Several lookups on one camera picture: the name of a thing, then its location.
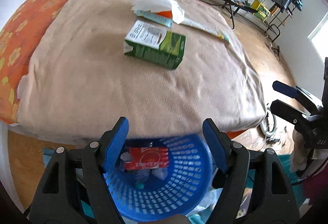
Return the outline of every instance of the green and white carton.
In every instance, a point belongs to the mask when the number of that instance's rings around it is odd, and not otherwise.
[[[181,63],[186,37],[164,27],[137,20],[124,40],[124,54],[168,69]]]

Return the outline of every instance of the orange floral sheet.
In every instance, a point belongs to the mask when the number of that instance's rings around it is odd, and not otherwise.
[[[47,28],[68,0],[27,0],[0,32],[0,120],[17,123],[17,88]]]

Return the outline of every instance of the metal bolt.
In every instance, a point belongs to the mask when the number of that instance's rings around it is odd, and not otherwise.
[[[64,147],[58,147],[57,148],[57,150],[56,150],[56,152],[58,153],[58,154],[61,154],[62,152],[64,152],[65,151],[65,148]]]
[[[233,146],[234,148],[237,148],[237,149],[240,149],[240,148],[243,147],[242,144],[240,144],[240,143],[238,143],[238,142],[234,142],[234,143],[232,144],[232,146]]]
[[[275,152],[274,152],[274,150],[272,148],[267,148],[267,153],[269,155],[273,155]]]
[[[97,148],[99,146],[99,142],[92,142],[90,143],[91,148]]]

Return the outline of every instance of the window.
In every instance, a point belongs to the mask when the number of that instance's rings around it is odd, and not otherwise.
[[[328,57],[328,13],[308,38],[325,62],[325,57]]]

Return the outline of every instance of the red package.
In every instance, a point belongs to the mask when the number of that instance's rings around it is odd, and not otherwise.
[[[126,170],[144,168],[166,168],[169,165],[167,147],[130,147],[131,162],[124,163]]]

